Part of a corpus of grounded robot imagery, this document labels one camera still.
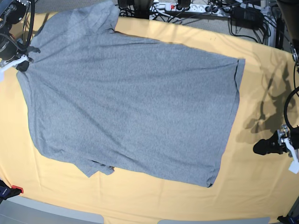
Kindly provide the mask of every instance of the cable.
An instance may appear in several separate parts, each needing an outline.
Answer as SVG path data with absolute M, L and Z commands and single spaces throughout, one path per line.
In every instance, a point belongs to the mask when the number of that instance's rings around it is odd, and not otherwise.
M 160 16 L 161 17 L 161 19 L 164 21 L 164 22 L 166 22 L 165 21 L 165 19 L 160 15 L 160 13 L 158 12 L 158 10 L 157 10 L 157 8 L 156 8 L 156 6 L 155 5 L 153 5 L 153 7 L 155 8 L 155 10 L 156 10 L 156 12 L 157 12 L 157 16 L 156 16 L 156 18 L 158 17 L 158 16 Z
M 273 21 L 272 18 L 271 18 L 270 16 L 268 16 L 268 15 L 263 15 L 263 16 L 264 16 L 264 17 L 267 17 L 271 22 L 274 23 L 275 26 L 277 25 L 276 21 Z
M 28 31 L 28 36 L 27 40 L 25 43 L 25 48 L 29 47 L 32 33 L 33 33 L 33 25 L 34 25 L 34 14 L 36 12 L 36 5 L 34 0 L 29 0 L 30 1 L 30 7 L 31 7 L 31 14 L 30 14 L 30 24 L 29 24 L 29 31 Z
M 14 46 L 17 47 L 17 49 L 19 49 L 20 51 L 25 51 L 26 49 L 23 49 L 22 47 L 20 47 L 13 39 L 11 39 L 9 36 L 7 36 L 6 34 L 0 33 L 0 36 L 3 36 L 5 38 L 7 38 L 11 43 L 14 44 Z
M 269 20 L 265 20 L 265 21 L 267 21 L 271 26 L 273 26 L 276 29 L 276 31 L 279 31 L 285 37 L 285 39 L 289 42 L 289 44 L 291 44 L 289 38 L 287 38 L 286 35 L 281 30 L 277 30 L 277 27 L 275 25 L 273 25 Z
M 216 5 L 216 6 L 222 7 L 222 6 L 228 6 L 229 3 L 223 2 L 222 0 L 209 0 L 208 1 L 208 5 L 211 5 L 211 6 L 215 6 Z
M 295 77 L 295 74 L 296 74 L 296 63 L 294 65 L 294 89 L 296 88 L 296 77 Z
M 26 14 L 25 14 L 25 19 L 24 19 L 24 23 L 23 23 L 23 33 L 22 33 L 22 40 L 23 40 L 23 43 L 25 42 L 24 40 L 24 35 L 25 35 L 25 26 L 27 25 L 27 16 L 28 16 L 28 12 L 29 12 L 29 6 L 26 10 Z
M 166 16 L 166 17 L 172 17 L 171 15 L 168 15 L 168 14 L 166 14 L 166 13 L 164 13 L 164 12 L 162 12 L 161 10 L 159 10 L 159 9 L 156 9 L 157 10 L 157 12 L 159 13 L 159 14 L 161 14 L 161 15 L 164 15 L 164 16 Z
M 263 22 L 262 26 L 259 27 L 259 30 L 261 31 L 261 33 L 263 33 L 263 42 L 262 44 L 264 44 L 266 37 L 270 37 L 271 36 L 271 30 L 270 27 L 267 23 Z
M 259 41 L 259 43 L 262 43 L 262 40 L 261 40 L 260 36 L 257 34 L 257 32 L 254 29 L 252 29 L 252 30 L 253 30 L 253 33 L 256 35 L 257 40 Z
M 129 8 L 120 8 L 120 15 L 119 16 L 133 17 L 134 16 L 134 11 L 129 9 Z
M 186 11 L 186 8 L 184 8 L 181 12 L 179 12 L 177 15 L 173 16 L 168 22 L 173 20 L 174 18 L 177 18 L 179 15 L 181 15 L 184 11 Z
M 292 97 L 299 92 L 299 87 L 297 87 L 296 89 L 294 89 L 289 95 L 288 97 L 286 98 L 285 100 L 285 106 L 284 106 L 284 118 L 285 118 L 285 123 L 286 125 L 288 126 L 288 128 L 290 129 L 290 131 L 294 131 L 295 128 L 292 127 L 292 125 L 290 124 L 290 121 L 288 119 L 288 105 L 292 99 Z
M 250 2 L 255 2 L 255 1 L 262 1 L 262 0 L 249 0 L 249 1 L 244 1 L 244 2 L 242 2 L 242 3 L 250 3 Z M 227 6 L 219 7 L 218 9 L 223 9 L 223 8 L 227 8 L 227 7 L 231 7 L 231 6 L 235 6 L 235 5 L 239 5 L 239 4 L 241 4 L 241 3 L 240 3 L 240 2 L 237 2 L 237 3 L 233 3 L 233 4 L 230 4 L 230 5 L 227 5 Z M 192 16 L 190 16 L 190 17 L 188 17 L 188 18 L 181 19 L 180 21 L 184 21 L 184 20 L 193 18 L 193 17 L 198 16 L 198 15 L 200 15 L 200 14 L 210 13 L 210 12 L 212 12 L 212 11 L 214 11 L 213 8 L 211 8 L 211 10 L 210 10 L 209 12 L 196 13 L 195 15 L 192 15 Z
M 272 13 L 272 16 L 274 17 L 274 19 L 275 19 L 275 21 L 277 20 L 276 18 L 275 18 L 275 15 L 274 15 L 274 13 L 273 13 L 273 8 L 274 7 L 278 7 L 278 5 L 273 5 L 273 6 L 271 6 L 271 13 Z
M 252 40 L 254 40 L 255 42 L 258 43 L 257 39 L 254 38 L 254 37 L 247 36 L 247 35 L 237 35 L 237 34 L 234 34 L 234 33 L 233 33 L 233 23 L 232 23 L 232 22 L 233 22 L 233 19 L 232 19 L 232 17 L 230 17 L 230 28 L 229 28 L 229 18 L 228 18 L 228 30 L 229 30 L 229 33 L 230 33 L 231 35 L 233 35 L 233 36 L 238 36 L 238 37 L 247 37 L 247 38 L 250 38 L 250 39 L 252 39 Z

